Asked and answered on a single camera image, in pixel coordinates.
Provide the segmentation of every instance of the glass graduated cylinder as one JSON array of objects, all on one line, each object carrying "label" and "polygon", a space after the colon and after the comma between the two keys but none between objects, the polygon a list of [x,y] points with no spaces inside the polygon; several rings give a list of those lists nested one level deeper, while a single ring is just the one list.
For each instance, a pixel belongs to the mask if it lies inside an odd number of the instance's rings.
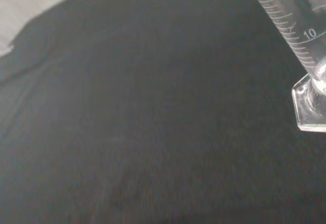
[{"label": "glass graduated cylinder", "polygon": [[258,0],[307,70],[292,89],[304,131],[326,132],[326,0]]},{"label": "glass graduated cylinder", "polygon": [[258,1],[311,78],[326,84],[326,0]]}]

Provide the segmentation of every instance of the hexagonal glass base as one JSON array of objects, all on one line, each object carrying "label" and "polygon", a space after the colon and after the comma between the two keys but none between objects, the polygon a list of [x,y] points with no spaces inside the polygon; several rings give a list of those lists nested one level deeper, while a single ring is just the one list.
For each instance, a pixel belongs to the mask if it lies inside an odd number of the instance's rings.
[{"label": "hexagonal glass base", "polygon": [[326,132],[326,96],[307,74],[292,89],[297,125],[302,131]]}]

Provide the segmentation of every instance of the black cloth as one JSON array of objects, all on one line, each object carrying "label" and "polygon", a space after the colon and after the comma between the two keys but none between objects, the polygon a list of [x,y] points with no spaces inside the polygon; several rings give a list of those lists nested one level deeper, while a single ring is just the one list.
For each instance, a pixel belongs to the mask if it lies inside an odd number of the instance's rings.
[{"label": "black cloth", "polygon": [[256,0],[68,0],[14,45],[1,223],[323,219],[326,135],[297,128],[305,71]]}]

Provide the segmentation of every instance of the cylinder base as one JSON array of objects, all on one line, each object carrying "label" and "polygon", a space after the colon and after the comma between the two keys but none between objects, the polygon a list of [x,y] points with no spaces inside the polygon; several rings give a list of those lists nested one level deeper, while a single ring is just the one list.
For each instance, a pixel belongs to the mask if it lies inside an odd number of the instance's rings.
[{"label": "cylinder base", "polygon": [[315,89],[309,74],[294,85],[292,97],[299,129],[326,132],[326,95]]}]

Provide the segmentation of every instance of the measurement marking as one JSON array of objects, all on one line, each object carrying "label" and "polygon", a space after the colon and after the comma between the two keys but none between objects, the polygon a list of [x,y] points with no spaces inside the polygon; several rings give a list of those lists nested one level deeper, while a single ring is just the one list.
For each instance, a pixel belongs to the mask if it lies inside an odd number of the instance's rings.
[{"label": "measurement marking", "polygon": [[297,52],[297,51],[294,51],[292,50],[295,54],[308,54],[309,52]]},{"label": "measurement marking", "polygon": [[274,21],[272,21],[274,24],[288,24],[289,23],[289,21],[286,21],[286,22],[274,22]]},{"label": "measurement marking", "polygon": [[271,3],[273,2],[274,0],[267,0],[267,1],[259,1],[261,4],[267,4],[267,3]]},{"label": "measurement marking", "polygon": [[307,67],[307,68],[316,68],[317,66],[316,65],[313,65],[313,66],[308,66],[308,65],[304,65],[302,64],[304,67]]},{"label": "measurement marking", "polygon": [[298,42],[298,43],[296,43],[296,44],[304,44],[304,43],[311,42],[311,41],[313,41],[313,40],[317,39],[318,37],[321,37],[321,36],[323,36],[323,35],[325,35],[325,34],[326,34],[326,32],[323,32],[323,33],[321,33],[320,35],[318,35],[318,36],[316,36],[316,37],[314,37],[314,38],[311,38],[310,40],[307,40],[307,41],[304,41],[304,42]]},{"label": "measurement marking", "polygon": [[286,32],[283,32],[283,31],[280,31],[279,32],[282,34],[282,35],[291,35],[291,34],[296,34],[296,32],[289,32],[289,33],[286,33]]},{"label": "measurement marking", "polygon": [[273,5],[273,6],[264,6],[264,5],[262,5],[262,6],[263,6],[263,8],[265,8],[265,9],[272,9],[272,8],[277,7],[277,5]]},{"label": "measurement marking", "polygon": [[285,31],[285,30],[290,30],[293,28],[293,26],[291,27],[277,27],[280,31]]},{"label": "measurement marking", "polygon": [[291,46],[291,45],[290,45],[290,47],[291,47],[292,49],[295,49],[295,50],[302,50],[302,49],[306,49],[305,47],[293,47],[293,46]]},{"label": "measurement marking", "polygon": [[285,40],[297,40],[299,37],[283,37]]},{"label": "measurement marking", "polygon": [[275,11],[275,12],[269,12],[269,11],[266,11],[267,14],[277,14],[277,13],[281,13],[281,11]]},{"label": "measurement marking", "polygon": [[289,13],[287,15],[284,15],[284,16],[280,16],[280,17],[270,17],[271,19],[283,19],[283,18],[286,18],[286,17],[289,17],[291,16],[293,13]]},{"label": "measurement marking", "polygon": [[300,59],[305,59],[305,60],[306,59],[312,59],[312,57],[302,57],[302,56],[299,56],[299,55],[297,55],[297,57],[300,58]]},{"label": "measurement marking", "polygon": [[321,9],[321,8],[324,8],[324,7],[326,7],[326,4],[325,5],[318,6],[316,8],[313,8],[312,10],[314,11],[314,10]]}]

